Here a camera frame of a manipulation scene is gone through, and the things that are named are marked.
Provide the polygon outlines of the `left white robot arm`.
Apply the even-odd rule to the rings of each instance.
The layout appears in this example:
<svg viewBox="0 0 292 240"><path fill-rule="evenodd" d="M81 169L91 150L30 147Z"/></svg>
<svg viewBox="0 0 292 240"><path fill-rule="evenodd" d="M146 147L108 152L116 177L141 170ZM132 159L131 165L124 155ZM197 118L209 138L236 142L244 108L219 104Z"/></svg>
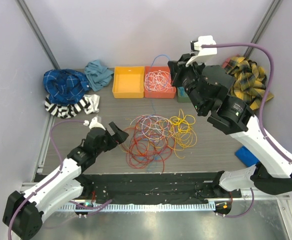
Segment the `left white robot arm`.
<svg viewBox="0 0 292 240"><path fill-rule="evenodd" d="M110 134L97 117L83 125L89 128L86 137L54 171L26 191L14 191L8 196L2 221L8 227L9 240L13 234L21 240L32 239L59 207L78 197L88 199L93 188L83 173L101 153L116 148L129 136L114 122L109 123L113 130Z"/></svg>

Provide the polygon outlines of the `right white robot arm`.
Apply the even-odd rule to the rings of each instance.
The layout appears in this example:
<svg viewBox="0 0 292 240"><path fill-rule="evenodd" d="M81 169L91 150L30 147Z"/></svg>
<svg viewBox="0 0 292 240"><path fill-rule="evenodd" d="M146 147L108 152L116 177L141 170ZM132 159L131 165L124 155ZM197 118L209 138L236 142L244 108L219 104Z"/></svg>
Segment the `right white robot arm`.
<svg viewBox="0 0 292 240"><path fill-rule="evenodd" d="M258 163L245 169L219 171L211 186L212 193L222 198L234 190L253 187L270 195L292 192L292 154L285 153L289 160L280 155L276 150L279 143L269 143L273 137L263 135L252 109L231 96L231 75L219 65L189 65L193 56L187 53L178 61L168 61L172 86L185 90L198 116L208 117L214 128L240 142L258 159Z"/></svg>

